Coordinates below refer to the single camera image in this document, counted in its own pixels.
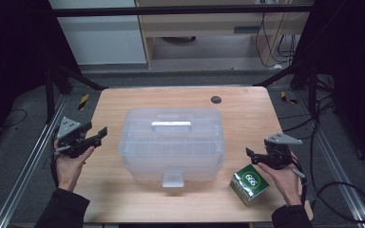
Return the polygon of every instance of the clear plastic container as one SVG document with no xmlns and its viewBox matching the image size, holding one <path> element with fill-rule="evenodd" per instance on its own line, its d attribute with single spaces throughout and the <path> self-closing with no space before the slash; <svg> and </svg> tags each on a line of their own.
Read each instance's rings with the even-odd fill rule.
<svg viewBox="0 0 365 228">
<path fill-rule="evenodd" d="M 215 108 L 134 108 L 119 143 L 125 167 L 138 181 L 211 181 L 224 159 L 221 114 Z"/>
</svg>

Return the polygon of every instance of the black pole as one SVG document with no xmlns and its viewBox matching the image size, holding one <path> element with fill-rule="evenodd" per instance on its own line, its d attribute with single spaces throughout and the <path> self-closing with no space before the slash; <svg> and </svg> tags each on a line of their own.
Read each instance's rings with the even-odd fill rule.
<svg viewBox="0 0 365 228">
<path fill-rule="evenodd" d="M 318 118 L 317 104 L 317 68 L 314 62 L 310 63 L 309 77 L 309 110 L 314 118 Z"/>
<path fill-rule="evenodd" d="M 72 70 L 70 70 L 69 68 L 62 66 L 62 65 L 57 65 L 58 70 L 64 72 L 66 75 L 78 80 L 79 82 L 95 89 L 95 90 L 104 90 L 106 88 L 108 88 L 108 86 L 102 86 L 102 85 L 98 85 L 95 84 L 93 82 L 91 82 L 89 79 L 83 77 L 82 75 L 73 72 Z"/>
<path fill-rule="evenodd" d="M 179 7 L 138 7 L 100 9 L 51 9 L 31 10 L 29 14 L 54 17 L 127 16 L 162 14 L 207 14 L 207 13 L 254 13 L 254 12 L 304 12 L 322 10 L 313 4 L 285 5 L 226 5 L 226 6 L 179 6 Z"/>
<path fill-rule="evenodd" d="M 49 72 L 49 67 L 44 68 L 44 81 L 46 83 L 46 96 L 47 96 L 47 120 L 46 124 L 48 124 L 55 113 L 54 107 L 54 88 L 52 82 L 52 75 Z"/>
<path fill-rule="evenodd" d="M 283 77 L 285 77 L 288 74 L 291 73 L 295 73 L 297 72 L 299 69 L 304 67 L 304 61 L 294 61 L 290 66 L 288 66 L 287 68 L 281 70 L 280 72 L 276 73 L 274 76 L 266 79 L 265 81 L 262 81 L 260 83 L 257 84 L 253 84 L 253 86 L 262 86 L 262 87 L 267 87 L 270 84 L 276 82 L 279 79 L 282 79 Z"/>
</svg>

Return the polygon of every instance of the person's arm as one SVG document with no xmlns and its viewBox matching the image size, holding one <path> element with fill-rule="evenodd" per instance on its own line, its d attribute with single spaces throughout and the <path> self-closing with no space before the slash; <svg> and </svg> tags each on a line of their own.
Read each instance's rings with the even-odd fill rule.
<svg viewBox="0 0 365 228">
<path fill-rule="evenodd" d="M 275 170 L 264 163 L 258 163 L 258 167 L 271 176 L 286 202 L 286 205 L 272 214 L 274 227 L 313 227 L 298 196 L 298 175 L 293 172 L 295 167 L 289 165 L 284 169 Z"/>
<path fill-rule="evenodd" d="M 89 200 L 57 188 L 35 227 L 81 228 L 88 204 Z"/>
<path fill-rule="evenodd" d="M 52 194 L 45 211 L 37 221 L 36 228 L 81 228 L 89 200 L 73 193 L 83 165 L 93 153 L 91 146 L 78 158 L 71 159 L 55 152 L 54 162 L 58 176 L 58 188 Z"/>
</svg>

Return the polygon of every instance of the green tin can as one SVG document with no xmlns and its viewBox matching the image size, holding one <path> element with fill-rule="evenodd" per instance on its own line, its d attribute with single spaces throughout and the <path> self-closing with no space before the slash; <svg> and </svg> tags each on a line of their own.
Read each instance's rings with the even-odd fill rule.
<svg viewBox="0 0 365 228">
<path fill-rule="evenodd" d="M 242 168 L 233 175 L 230 186 L 239 196 L 245 206 L 263 192 L 268 186 L 268 182 L 259 174 L 252 164 Z"/>
</svg>

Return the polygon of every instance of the gray floor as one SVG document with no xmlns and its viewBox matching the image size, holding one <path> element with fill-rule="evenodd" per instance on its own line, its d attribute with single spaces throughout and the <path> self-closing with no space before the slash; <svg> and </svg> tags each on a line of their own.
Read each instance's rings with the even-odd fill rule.
<svg viewBox="0 0 365 228">
<path fill-rule="evenodd" d="M 191 43 L 170 43 L 159 39 L 156 42 L 151 69 L 123 69 L 117 74 L 89 72 L 86 76 L 94 82 L 111 87 L 251 85 L 267 79 L 278 71 L 278 69 L 263 66 L 257 56 L 258 53 L 249 37 L 244 36 L 197 37 L 197 40 Z M 73 80 L 71 82 L 74 89 L 70 95 L 56 94 L 56 101 L 66 98 L 61 115 L 81 123 L 87 122 L 93 115 L 95 105 L 100 98 L 100 91 L 94 91 Z M 301 104 L 291 104 L 280 98 L 282 90 L 286 91 L 288 98 L 298 101 L 307 94 L 306 89 L 296 92 L 285 89 L 288 82 L 290 82 L 290 76 L 279 80 L 274 87 L 269 88 L 282 129 L 291 128 L 308 119 L 308 116 L 304 115 L 305 111 Z M 87 93 L 89 99 L 86 107 L 84 110 L 78 110 L 82 96 Z M 319 98 L 326 95 L 328 94 L 325 92 L 318 93 Z M 5 125 L 14 125 L 3 127 L 0 133 L 0 210 L 44 130 L 45 89 L 38 87 L 19 96 L 13 104 L 13 109 L 24 111 L 13 111 Z M 321 114 L 320 122 L 318 133 L 323 133 L 328 140 L 329 150 L 334 152 L 336 162 L 333 166 L 333 159 L 325 152 L 327 149 L 324 140 L 320 140 L 320 135 L 316 137 L 312 161 L 317 187 L 337 181 L 336 169 L 342 168 L 345 176 L 339 175 L 339 178 L 349 180 L 365 192 L 365 161 L 357 157 L 355 145 L 341 119 L 333 112 L 333 109 L 329 109 Z M 286 133 L 296 138 L 304 138 L 311 132 L 312 126 L 306 124 Z M 308 198 L 312 200 L 315 191 L 311 184 L 310 139 L 303 141 L 304 145 L 293 146 L 292 149 L 296 151 L 309 179 Z M 10 219 L 11 226 L 28 227 L 44 210 L 54 189 L 47 164 L 49 154 L 50 148 L 46 146 L 35 169 L 32 170 L 24 192 L 20 194 L 21 198 L 15 202 L 16 207 Z M 349 191 L 349 189 L 332 187 L 327 189 L 322 197 L 331 202 L 337 211 L 352 217 L 355 213 L 353 201 L 343 197 L 347 196 L 346 193 Z M 320 200 L 314 208 L 313 224 L 315 227 L 365 227 L 340 218 Z M 272 226 L 270 223 L 256 223 L 255 227 Z"/>
</svg>

